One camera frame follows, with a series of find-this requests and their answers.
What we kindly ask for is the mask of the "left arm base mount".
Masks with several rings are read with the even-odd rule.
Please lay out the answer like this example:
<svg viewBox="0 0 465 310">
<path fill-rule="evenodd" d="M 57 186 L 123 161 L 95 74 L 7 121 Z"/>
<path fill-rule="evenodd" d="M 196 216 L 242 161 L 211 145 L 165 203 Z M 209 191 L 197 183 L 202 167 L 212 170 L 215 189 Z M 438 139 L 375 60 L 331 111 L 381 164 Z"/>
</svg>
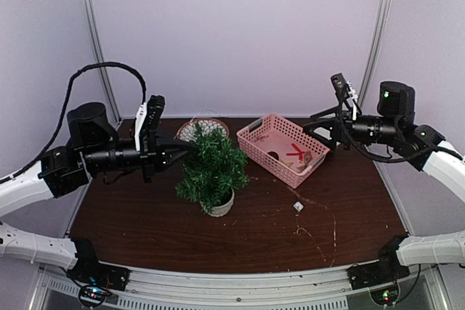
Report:
<svg viewBox="0 0 465 310">
<path fill-rule="evenodd" d="M 92 243 L 88 239 L 71 238 L 76 248 L 76 264 L 63 269 L 78 287 L 78 300 L 85 309 L 95 309 L 113 296 L 113 290 L 125 291 L 130 271 L 126 267 L 104 264 L 99 261 Z"/>
</svg>

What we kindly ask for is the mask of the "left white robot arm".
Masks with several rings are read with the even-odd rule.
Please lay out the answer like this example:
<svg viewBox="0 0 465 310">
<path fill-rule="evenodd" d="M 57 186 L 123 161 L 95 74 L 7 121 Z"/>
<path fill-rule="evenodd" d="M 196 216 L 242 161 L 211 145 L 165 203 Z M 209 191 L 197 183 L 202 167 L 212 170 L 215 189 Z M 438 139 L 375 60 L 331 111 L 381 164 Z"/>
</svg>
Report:
<svg viewBox="0 0 465 310">
<path fill-rule="evenodd" d="M 87 185 L 98 174 L 120 176 L 140 171 L 146 183 L 193 151 L 189 142 L 157 134 L 164 100 L 154 96 L 140 105 L 136 133 L 122 139 L 110 125 L 106 107 L 88 102 L 67 114 L 70 139 L 47 150 L 30 168 L 1 180 L 1 215 L 32 203 L 57 199 Z M 1 255 L 77 271 L 89 284 L 104 278 L 90 241 L 53 238 L 1 224 Z"/>
</svg>

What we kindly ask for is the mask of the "pink plastic basket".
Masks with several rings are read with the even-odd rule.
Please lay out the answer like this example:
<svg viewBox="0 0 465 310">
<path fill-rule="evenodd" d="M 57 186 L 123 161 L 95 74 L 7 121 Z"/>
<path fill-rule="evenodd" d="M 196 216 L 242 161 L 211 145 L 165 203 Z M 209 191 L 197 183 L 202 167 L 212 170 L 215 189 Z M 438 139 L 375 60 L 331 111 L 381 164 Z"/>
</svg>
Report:
<svg viewBox="0 0 465 310">
<path fill-rule="evenodd" d="M 319 167 L 330 151 L 316 139 L 306 135 L 301 126 L 276 114 L 268 114 L 253 121 L 240 129 L 236 136 L 240 149 L 251 160 L 293 189 Z M 302 161 L 297 156 L 286 155 L 294 150 L 292 143 L 306 151 Z M 280 160 L 293 161 L 295 164 L 291 168 L 283 165 L 280 160 L 267 154 L 270 151 L 279 154 Z"/>
</svg>

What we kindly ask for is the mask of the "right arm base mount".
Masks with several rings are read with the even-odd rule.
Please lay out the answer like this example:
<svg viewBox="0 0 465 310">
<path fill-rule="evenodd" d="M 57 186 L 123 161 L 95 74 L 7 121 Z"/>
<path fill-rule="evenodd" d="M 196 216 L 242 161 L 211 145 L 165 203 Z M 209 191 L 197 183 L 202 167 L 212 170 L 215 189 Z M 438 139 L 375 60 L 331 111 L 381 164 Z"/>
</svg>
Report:
<svg viewBox="0 0 465 310">
<path fill-rule="evenodd" d="M 408 266 L 402 266 L 397 257 L 400 243 L 408 236 L 396 235 L 378 252 L 377 261 L 353 264 L 347 269 L 353 290 L 369 288 L 371 300 L 379 306 L 394 306 L 401 299 L 399 281 L 410 275 Z"/>
</svg>

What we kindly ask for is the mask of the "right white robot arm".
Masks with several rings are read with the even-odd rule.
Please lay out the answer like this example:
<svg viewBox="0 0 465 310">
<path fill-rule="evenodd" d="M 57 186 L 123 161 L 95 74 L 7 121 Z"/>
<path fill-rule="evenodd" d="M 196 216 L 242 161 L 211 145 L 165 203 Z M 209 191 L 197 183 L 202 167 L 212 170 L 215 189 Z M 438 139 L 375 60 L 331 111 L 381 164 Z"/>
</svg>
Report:
<svg viewBox="0 0 465 310">
<path fill-rule="evenodd" d="M 339 73 L 331 77 L 337 106 L 310 116 L 303 132 L 330 149 L 342 144 L 386 164 L 408 163 L 464 199 L 464 156 L 437 130 L 417 125 L 416 92 L 396 81 L 383 81 L 377 115 L 365 115 L 352 84 Z M 464 232 L 426 237 L 394 237 L 379 252 L 372 274 L 389 281 L 400 267 L 415 264 L 464 265 Z"/>
</svg>

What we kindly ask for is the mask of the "small green christmas tree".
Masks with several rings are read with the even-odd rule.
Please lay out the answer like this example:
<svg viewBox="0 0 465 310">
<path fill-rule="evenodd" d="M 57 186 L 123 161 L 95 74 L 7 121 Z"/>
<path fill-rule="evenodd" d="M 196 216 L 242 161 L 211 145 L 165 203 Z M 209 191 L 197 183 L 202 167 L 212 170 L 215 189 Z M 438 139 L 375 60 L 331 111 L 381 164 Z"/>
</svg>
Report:
<svg viewBox="0 0 465 310">
<path fill-rule="evenodd" d="M 223 217 L 233 206 L 235 192 L 249 182 L 247 155 L 221 130 L 207 131 L 199 123 L 190 143 L 193 151 L 183 161 L 177 196 L 200 204 L 209 216 Z"/>
</svg>

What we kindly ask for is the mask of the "white battery box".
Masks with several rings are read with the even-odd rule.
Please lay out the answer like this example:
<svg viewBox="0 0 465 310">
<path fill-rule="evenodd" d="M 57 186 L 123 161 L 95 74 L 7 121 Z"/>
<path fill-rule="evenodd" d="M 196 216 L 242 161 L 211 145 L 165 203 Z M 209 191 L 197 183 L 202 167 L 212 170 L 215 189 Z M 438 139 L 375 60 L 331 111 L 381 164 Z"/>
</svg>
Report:
<svg viewBox="0 0 465 310">
<path fill-rule="evenodd" d="M 298 212 L 300 212 L 304 208 L 304 206 L 300 202 L 295 202 L 293 207 Z"/>
</svg>

